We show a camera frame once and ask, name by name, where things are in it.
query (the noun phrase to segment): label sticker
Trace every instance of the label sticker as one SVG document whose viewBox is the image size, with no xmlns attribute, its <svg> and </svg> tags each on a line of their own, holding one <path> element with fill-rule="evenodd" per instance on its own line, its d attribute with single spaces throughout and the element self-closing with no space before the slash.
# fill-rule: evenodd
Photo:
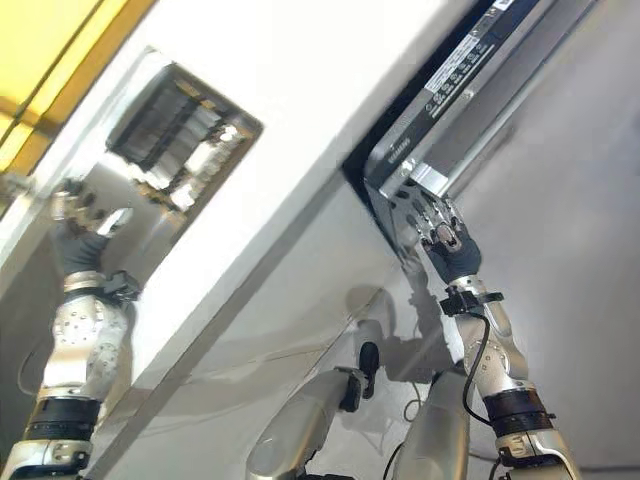
<svg viewBox="0 0 640 480">
<path fill-rule="evenodd" d="M 458 68 L 458 65 L 462 63 L 465 57 L 471 50 L 473 50 L 473 47 L 475 47 L 479 41 L 480 39 L 473 35 L 467 35 L 464 37 L 464 40 L 462 40 L 451 55 L 449 55 L 449 58 L 447 58 L 438 71 L 433 74 L 433 77 L 431 77 L 424 88 L 429 90 L 431 93 L 436 93 L 440 90 L 440 87 L 444 85 L 444 82 L 447 81 L 449 76 L 456 68 Z"/>
<path fill-rule="evenodd" d="M 504 12 L 514 1 L 515 0 L 496 0 L 492 6 Z"/>
</svg>

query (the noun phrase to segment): white wall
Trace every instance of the white wall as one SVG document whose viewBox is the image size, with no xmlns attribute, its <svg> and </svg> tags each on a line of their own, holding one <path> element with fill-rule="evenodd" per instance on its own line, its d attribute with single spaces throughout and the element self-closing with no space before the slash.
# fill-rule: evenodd
<svg viewBox="0 0 640 480">
<path fill-rule="evenodd" d="M 175 393 L 108 478 L 243 477 L 266 423 L 396 265 L 351 188 L 341 176 L 332 185 L 213 348 L 172 376 Z M 91 478 L 106 474 L 99 467 Z"/>
</svg>

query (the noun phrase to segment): white panel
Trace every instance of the white panel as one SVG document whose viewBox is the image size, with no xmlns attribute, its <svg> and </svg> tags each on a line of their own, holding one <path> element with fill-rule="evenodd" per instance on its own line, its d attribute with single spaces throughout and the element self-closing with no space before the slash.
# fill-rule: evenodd
<svg viewBox="0 0 640 480">
<path fill-rule="evenodd" d="M 190 380 L 108 478 L 244 478 L 244 459 L 255 440 L 320 355 L 252 363 Z"/>
</svg>

